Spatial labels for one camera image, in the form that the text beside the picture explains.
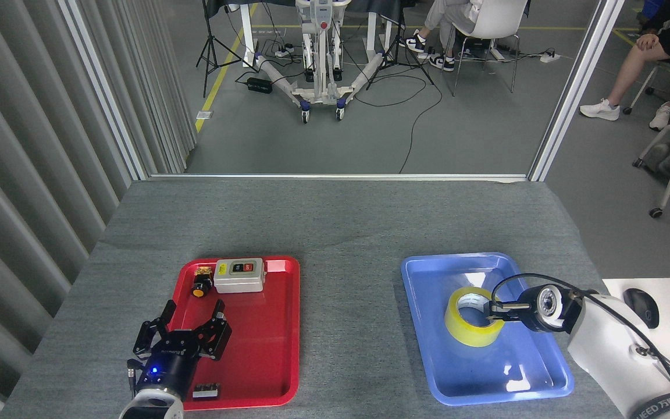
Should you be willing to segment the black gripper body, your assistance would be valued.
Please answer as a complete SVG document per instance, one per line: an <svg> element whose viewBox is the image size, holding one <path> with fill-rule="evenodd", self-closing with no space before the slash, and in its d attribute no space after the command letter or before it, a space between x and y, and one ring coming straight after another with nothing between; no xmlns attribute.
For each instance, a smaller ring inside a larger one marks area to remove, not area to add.
<svg viewBox="0 0 670 419"><path fill-rule="evenodd" d="M171 331L151 348L136 390L160 389L185 401L198 364L193 331Z"/></svg>
<svg viewBox="0 0 670 419"><path fill-rule="evenodd" d="M518 320L530 331L542 332L543 326L538 320L537 300L541 289L526 289L518 298L518 303L526 303L529 308L522 308L518 312Z"/></svg>

